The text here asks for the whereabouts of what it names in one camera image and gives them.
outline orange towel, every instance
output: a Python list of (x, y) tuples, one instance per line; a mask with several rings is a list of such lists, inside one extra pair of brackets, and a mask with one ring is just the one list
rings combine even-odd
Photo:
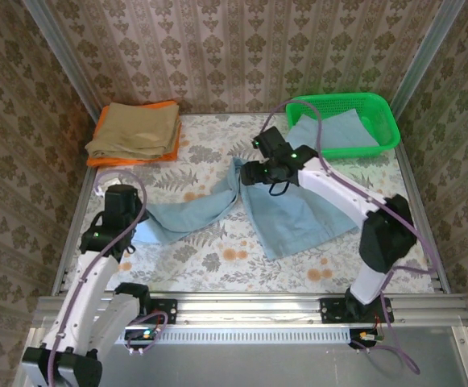
[[(164, 101), (164, 102), (158, 102), (158, 103), (152, 103), (150, 105), (142, 105), (139, 107), (146, 107), (148, 109), (159, 109), (160, 107), (165, 107), (169, 105), (176, 104), (174, 101)], [(105, 106), (103, 110), (101, 111), (101, 115), (99, 116), (99, 121), (97, 121), (97, 126), (96, 130), (94, 131), (94, 135), (97, 134), (103, 123), (105, 122), (105, 117), (106, 113), (108, 112), (109, 107)], [(146, 164), (146, 163), (153, 163), (153, 162), (158, 162), (158, 161), (174, 161), (178, 158), (178, 147), (180, 145), (180, 130), (182, 128), (182, 125), (180, 124), (178, 126), (178, 132), (176, 133), (176, 142), (175, 142), (175, 148), (171, 153), (166, 153), (162, 157), (159, 157), (158, 159), (151, 159), (151, 160), (127, 160), (127, 159), (118, 159), (115, 157), (98, 157), (98, 158), (92, 158), (89, 157), (87, 159), (87, 165), (89, 167), (115, 167), (115, 166), (120, 166), (120, 165), (137, 165), (137, 164)]]

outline table surface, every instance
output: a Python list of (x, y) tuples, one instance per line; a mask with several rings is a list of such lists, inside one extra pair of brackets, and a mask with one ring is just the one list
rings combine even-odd
[[(149, 202), (185, 202), (209, 194), (225, 175), (233, 156), (260, 160), (251, 138), (266, 114), (184, 115), (177, 161), (129, 167), (143, 180)], [(288, 132), (283, 114), (273, 118), (283, 134)], [(386, 196), (407, 197), (394, 151), (372, 158), (331, 160), (340, 173)], [(122, 179), (132, 184), (133, 181)], [(91, 194), (81, 232), (85, 231), (103, 200)], [(125, 254), (107, 289), (133, 281), (152, 291), (185, 292), (293, 292), (344, 293), (362, 263), (358, 254), (359, 230), (349, 231), (317, 248), (269, 261), (239, 199), (221, 221), (169, 245), (137, 243), (134, 254)], [(76, 250), (62, 290), (67, 290), (79, 255)], [(427, 268), (417, 244), (401, 264)], [(431, 293), (429, 276), (398, 272), (387, 292)]]

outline cable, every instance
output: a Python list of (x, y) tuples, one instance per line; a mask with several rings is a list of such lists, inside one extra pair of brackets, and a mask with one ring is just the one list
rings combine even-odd
[(329, 166), (327, 165), (327, 163), (325, 161), (325, 158), (321, 154), (321, 131), (322, 131), (323, 127), (322, 127), (320, 112), (314, 105), (312, 105), (309, 102), (301, 101), (301, 100), (298, 100), (298, 99), (296, 99), (296, 100), (291, 99), (291, 100), (287, 100), (287, 101), (284, 101), (284, 102), (280, 103), (278, 106), (276, 106), (274, 109), (271, 110), (270, 114), (268, 115), (268, 117), (266, 119), (266, 122), (263, 124), (263, 127), (260, 130), (260, 133), (262, 133), (263, 131), (266, 130), (266, 126), (269, 124), (269, 121), (270, 121), (271, 117), (273, 117), (273, 115), (279, 109), (281, 109), (282, 107), (286, 106), (289, 103), (299, 103), (301, 105), (305, 105), (309, 109), (311, 109), (314, 112), (314, 114), (316, 115), (316, 117), (317, 117), (316, 146), (317, 146), (317, 152), (318, 152), (318, 159), (320, 160), (320, 164), (323, 167), (323, 169), (335, 181), (337, 181), (339, 184), (341, 184), (344, 187), (352, 190), (353, 192), (355, 192), (361, 198), (367, 200), (368, 202), (370, 202), (372, 204), (375, 204), (379, 209), (387, 212), (390, 216), (392, 216), (394, 219), (396, 219), (398, 222), (400, 222), (405, 228), (407, 228), (411, 233), (413, 233), (414, 236), (420, 241), (421, 246), (424, 248), (425, 252), (427, 253), (428, 257), (430, 258), (430, 260), (431, 260), (431, 262), (433, 264), (433, 268), (427, 269), (427, 270), (421, 270), (421, 269), (417, 269), (417, 268), (409, 268), (407, 266), (396, 266), (394, 268), (391, 268), (391, 270), (389, 271), (389, 273), (387, 275), (386, 280), (384, 281), (383, 285), (380, 288), (380, 300), (381, 300), (381, 303), (382, 303), (382, 306), (383, 306), (384, 318), (386, 319), (387, 326), (388, 326), (391, 334), (393, 335), (393, 339), (395, 341), (396, 348), (389, 347), (389, 346), (386, 346), (386, 345), (379, 345), (379, 346), (373, 347), (373, 350), (383, 349), (383, 350), (395, 352), (404, 361), (404, 363), (411, 369), (411, 371), (413, 371), (416, 375), (419, 375), (420, 374), (420, 368), (414, 362), (414, 360), (407, 353), (405, 353), (402, 350), (402, 347), (400, 346), (400, 342), (398, 340), (398, 337), (396, 336), (396, 333), (395, 333), (395, 331), (393, 330), (393, 328), (391, 326), (391, 322), (390, 322), (390, 319), (389, 319), (389, 314), (387, 312), (383, 291), (386, 288), (386, 286), (389, 284), (389, 282), (391, 281), (391, 278), (393, 277), (393, 274), (395, 273), (396, 270), (402, 269), (402, 270), (406, 270), (406, 271), (409, 271), (409, 272), (412, 272), (412, 273), (432, 274), (432, 273), (437, 272), (437, 270), (441, 267), (441, 264), (437, 260), (437, 256), (434, 254), (434, 250), (433, 250), (432, 246), (430, 245), (430, 243), (424, 238), (423, 235), (420, 234), (420, 232), (412, 224), (410, 224), (407, 220), (405, 220), (400, 215), (398, 215), (395, 211), (393, 211), (392, 209), (385, 206), (383, 203), (381, 203), (381, 202), (377, 201), (376, 199), (374, 199), (371, 195), (369, 195), (366, 192), (360, 190), (358, 187), (350, 184), (348, 181), (345, 181), (345, 180), (341, 179), (336, 173), (332, 172), (332, 169), (329, 168)]
[[(147, 320), (149, 320), (150, 318), (154, 318), (155, 316), (163, 316), (164, 317), (164, 324), (162, 324), (162, 327), (160, 328), (160, 331), (157, 332), (157, 334), (155, 335), (155, 338), (143, 349), (143, 352), (146, 352), (146, 351), (149, 351), (151, 347), (153, 347), (153, 345), (158, 341), (160, 340), (160, 337), (162, 336), (162, 334), (164, 333), (164, 331), (166, 330), (166, 327), (168, 326), (168, 321), (169, 321), (169, 317), (168, 317), (168, 314), (162, 310), (158, 310), (156, 312), (153, 312), (147, 316), (143, 316), (141, 318), (138, 318), (134, 321), (132, 321), (130, 324), (131, 325), (137, 325), (137, 324), (140, 324), (140, 323), (143, 323)], [(127, 343), (126, 343), (126, 348), (130, 349), (131, 346), (130, 346), (130, 342), (132, 339), (136, 339), (136, 338), (129, 338)]]
[(51, 349), (51, 353), (49, 354), (48, 358), (48, 385), (49, 387), (54, 387), (55, 386), (55, 356), (56, 356), (56, 350), (58, 349), (58, 346), (60, 345), (61, 337), (64, 334), (64, 330), (66, 328), (67, 321), (69, 319), (69, 316), (71, 315), (72, 308), (74, 307), (76, 303), (76, 299), (78, 297), (78, 294), (81, 291), (81, 287), (85, 283), (85, 280), (89, 276), (90, 272), (92, 271), (93, 267), (96, 265), (96, 263), (108, 252), (123, 236), (128, 234), (130, 231), (132, 231), (136, 226), (137, 223), (139, 223), (140, 219), (143, 217), (144, 212), (146, 211), (146, 205), (147, 205), (147, 192), (146, 188), (144, 187), (144, 184), (141, 182), (139, 177), (135, 175), (134, 173), (130, 171), (126, 171), (125, 169), (120, 169), (120, 170), (108, 170), (104, 171), (102, 173), (99, 173), (96, 176), (96, 181), (94, 182), (94, 188), (97, 186), (99, 183), (99, 180), (105, 176), (105, 175), (110, 175), (111, 173), (119, 173), (119, 174), (126, 174), (130, 177), (132, 177), (135, 182), (137, 182), (140, 185), (140, 188), (143, 192), (143, 204), (141, 206), (141, 209), (139, 213), (137, 214), (137, 217), (134, 219), (134, 221), (131, 223), (130, 226), (128, 226), (121, 234), (116, 236), (110, 243), (108, 243), (97, 255), (96, 257), (90, 262), (89, 266), (87, 269), (83, 272), (81, 275), (81, 280), (78, 282), (78, 285), (76, 289), (74, 290), (74, 293), (72, 294), (71, 299), (69, 300), (69, 303), (67, 305), (67, 309), (65, 310), (64, 317), (62, 318), (62, 321), (60, 322), (60, 328), (58, 330), (58, 333), (56, 334), (55, 342), (53, 343), (53, 347)]

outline metal base plate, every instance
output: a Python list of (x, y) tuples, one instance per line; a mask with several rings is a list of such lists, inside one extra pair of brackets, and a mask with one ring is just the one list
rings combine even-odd
[[(393, 323), (393, 309), (389, 298), (384, 298), (386, 301), (387, 315), (389, 321)], [(347, 315), (345, 298), (321, 298), (320, 299), (321, 321), (324, 324), (347, 324), (347, 323), (375, 323), (375, 316), (379, 316), (380, 321), (385, 322), (384, 312), (380, 303), (380, 298), (376, 298), (367, 306), (367, 312), (364, 317), (356, 320), (353, 316)]]

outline folded cloth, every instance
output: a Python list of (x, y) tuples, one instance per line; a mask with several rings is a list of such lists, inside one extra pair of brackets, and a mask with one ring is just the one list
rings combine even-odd
[[(165, 106), (176, 105), (174, 101), (165, 101), (159, 103), (152, 103), (149, 105), (137, 106), (137, 108), (146, 108), (146, 109), (160, 109)], [(96, 130), (94, 131), (94, 138), (97, 137), (97, 133), (102, 129), (103, 125), (105, 124), (106, 118), (108, 117), (110, 106), (105, 106), (101, 111), (101, 116), (99, 117), (99, 121), (97, 122)], [(120, 165), (136, 165), (136, 164), (146, 164), (155, 161), (173, 161), (176, 160), (178, 157), (178, 147), (179, 139), (180, 139), (180, 130), (181, 130), (181, 122), (180, 117), (177, 116), (177, 121), (175, 123), (177, 126), (176, 132), (174, 132), (173, 137), (171, 138), (171, 144), (173, 144), (170, 148), (172, 150), (170, 152), (166, 152), (162, 156), (159, 157), (152, 157), (152, 158), (139, 158), (139, 159), (125, 159), (121, 157), (92, 157), (89, 156), (87, 159), (87, 165), (89, 167), (105, 167), (105, 166), (120, 166)]]
[[(379, 143), (371, 137), (370, 133), (362, 125), (355, 109), (323, 119), (321, 124), (321, 147), (324, 149), (379, 146)], [(293, 136), (291, 141), (288, 139), (293, 148), (301, 144), (307, 144), (309, 147), (316, 149), (317, 130), (311, 130), (312, 126), (317, 127), (317, 120), (303, 114), (292, 128)], [(294, 139), (303, 142), (295, 144)]]
[(110, 104), (106, 120), (86, 145), (91, 157), (156, 158), (172, 152), (178, 131), (178, 105), (158, 109)]
[[(354, 121), (360, 123), (351, 114), (344, 119), (343, 125), (352, 128), (350, 136), (355, 131), (366, 131)], [(328, 131), (329, 125), (326, 119), (323, 129)], [(301, 144), (312, 147), (316, 136), (317, 121), (305, 120), (290, 130), (287, 141), (294, 148)], [(223, 218), (239, 194), (269, 260), (314, 248), (355, 227), (330, 202), (301, 187), (290, 185), (286, 194), (272, 197), (268, 185), (241, 185), (239, 173), (243, 164), (243, 160), (234, 158), (226, 177), (214, 186), (209, 196), (185, 203), (148, 205), (150, 218), (137, 225), (134, 241), (166, 244), (183, 238)]]

